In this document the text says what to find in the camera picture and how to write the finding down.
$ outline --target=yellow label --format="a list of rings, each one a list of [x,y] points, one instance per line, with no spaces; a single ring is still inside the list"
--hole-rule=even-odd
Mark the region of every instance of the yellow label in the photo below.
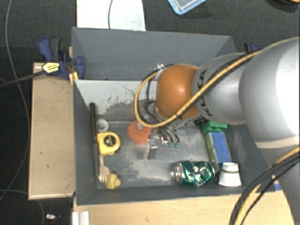
[[[43,65],[43,70],[47,73],[57,72],[60,69],[60,64],[57,62],[48,62]]]

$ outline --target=black floor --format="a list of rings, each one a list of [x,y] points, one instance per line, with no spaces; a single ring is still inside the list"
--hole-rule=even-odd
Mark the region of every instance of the black floor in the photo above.
[[[238,52],[243,43],[264,48],[274,42],[299,36],[299,5],[277,0],[208,0],[185,15],[176,15],[166,0],[142,0],[146,29],[188,33],[231,35]],[[12,0],[8,41],[18,77],[31,73],[39,60],[37,43],[46,36],[59,36],[62,47],[71,45],[76,25],[75,0]],[[14,78],[5,44],[5,18],[9,0],[0,0],[0,82]],[[22,82],[30,109],[30,82]],[[16,85],[0,89],[0,190],[14,177],[27,144],[28,127]],[[28,158],[11,189],[27,191]],[[57,214],[56,224],[70,223],[71,200],[41,201],[45,213]],[[0,201],[0,224],[38,225],[42,212],[26,195],[9,192]]]

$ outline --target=white cup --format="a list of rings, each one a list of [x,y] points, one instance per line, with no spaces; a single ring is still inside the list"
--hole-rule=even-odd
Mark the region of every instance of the white cup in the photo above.
[[[219,185],[224,187],[238,187],[241,185],[239,166],[237,163],[225,162],[222,164]]]

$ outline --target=orange ball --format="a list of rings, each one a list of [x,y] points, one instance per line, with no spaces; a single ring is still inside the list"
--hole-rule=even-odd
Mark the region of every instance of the orange ball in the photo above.
[[[157,81],[155,109],[168,119],[192,98],[192,82],[198,67],[189,64],[177,64],[164,70]],[[198,110],[193,106],[182,117],[194,117]]]
[[[142,130],[138,129],[138,120],[133,121],[127,128],[128,137],[135,143],[145,144],[148,141],[151,128],[143,127]]]

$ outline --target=blue clamp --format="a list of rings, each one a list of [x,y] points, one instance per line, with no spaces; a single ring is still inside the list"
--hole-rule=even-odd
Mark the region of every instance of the blue clamp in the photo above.
[[[69,79],[69,74],[71,72],[68,71],[68,67],[73,67],[76,68],[75,70],[78,72],[78,78],[83,79],[85,74],[83,57],[78,56],[75,58],[75,61],[72,61],[67,52],[60,50],[60,42],[60,37],[45,37],[38,43],[38,49],[46,62],[44,66],[47,68],[44,69],[43,66],[46,75],[55,75],[64,79]],[[55,63],[53,69],[49,70],[49,64],[47,65],[49,62]]]

